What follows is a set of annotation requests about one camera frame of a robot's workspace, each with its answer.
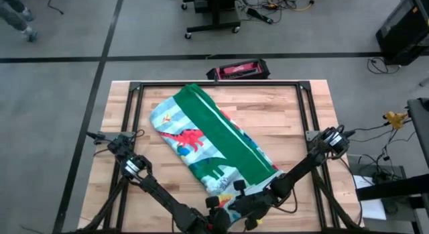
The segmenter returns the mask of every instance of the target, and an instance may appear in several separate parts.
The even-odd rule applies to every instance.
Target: yellow clamp
[[[408,114],[390,111],[386,113],[383,118],[387,119],[394,129],[400,129],[404,126],[404,120],[408,118]]]

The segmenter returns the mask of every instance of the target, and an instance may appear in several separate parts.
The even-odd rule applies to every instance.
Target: green stripe
[[[185,86],[174,100],[249,184],[259,184],[276,172],[198,85]]]

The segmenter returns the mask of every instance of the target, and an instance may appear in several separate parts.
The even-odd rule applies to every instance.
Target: white paper
[[[371,184],[368,182],[373,182],[373,179],[371,177],[353,176],[353,178],[355,179],[357,188],[371,186]],[[370,219],[386,220],[386,212],[384,211],[381,199],[364,200],[361,201],[361,204],[363,217]]]

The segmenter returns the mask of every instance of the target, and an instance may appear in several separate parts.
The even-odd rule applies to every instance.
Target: wooden tabletop
[[[311,80],[312,94],[316,105],[320,128],[337,126],[336,115],[328,84],[325,80]],[[105,109],[101,131],[119,132],[127,100],[129,82],[112,82]],[[145,87],[138,129],[145,135],[138,138],[135,153],[146,156],[153,164],[154,176],[174,198],[207,214],[205,198],[207,193],[202,184],[193,177],[181,159],[157,134],[149,122],[149,114],[163,100],[179,91],[178,87]],[[296,89],[292,86],[210,86],[203,87],[217,105],[249,134],[274,164],[287,172],[305,155],[306,142],[302,129]],[[308,101],[304,95],[306,114],[309,119]],[[128,129],[131,129],[134,104]],[[79,227],[93,218],[108,197],[114,157],[104,152],[94,158],[86,196],[81,212]],[[328,161],[330,178],[335,198],[351,216],[359,219],[359,203],[353,180],[341,161]],[[319,231],[316,201],[311,175],[305,176],[295,185],[298,211],[291,215],[271,209],[263,223],[254,231]],[[282,206],[294,208],[291,196]],[[328,225],[331,223],[328,203],[324,198],[324,209]],[[113,211],[112,226],[117,210]],[[130,186],[123,224],[124,232],[170,232],[171,214],[149,194],[136,186]],[[236,223],[231,231],[242,231],[243,221]]]

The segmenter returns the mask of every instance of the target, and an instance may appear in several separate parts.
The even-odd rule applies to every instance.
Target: towel
[[[253,194],[283,173],[196,84],[160,103],[149,119],[208,195],[219,196],[231,221],[240,217],[227,208],[240,195],[234,181],[244,180],[246,194]]]

